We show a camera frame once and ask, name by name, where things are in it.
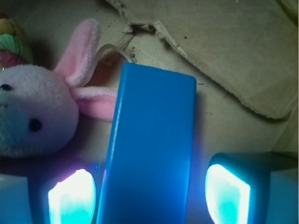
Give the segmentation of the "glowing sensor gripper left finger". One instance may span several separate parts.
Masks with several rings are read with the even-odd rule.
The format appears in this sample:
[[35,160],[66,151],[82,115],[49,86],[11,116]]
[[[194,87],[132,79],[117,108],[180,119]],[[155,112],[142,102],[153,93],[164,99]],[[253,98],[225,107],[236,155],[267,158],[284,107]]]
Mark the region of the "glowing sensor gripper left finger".
[[25,176],[0,175],[2,224],[90,224],[95,207],[95,180],[85,169],[44,183]]

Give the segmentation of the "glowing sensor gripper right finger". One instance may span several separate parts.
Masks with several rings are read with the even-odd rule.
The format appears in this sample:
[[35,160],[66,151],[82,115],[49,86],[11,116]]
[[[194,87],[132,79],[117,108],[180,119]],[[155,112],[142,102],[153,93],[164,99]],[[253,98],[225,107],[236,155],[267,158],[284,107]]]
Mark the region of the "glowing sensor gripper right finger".
[[299,164],[288,154],[217,153],[205,177],[215,224],[297,224]]

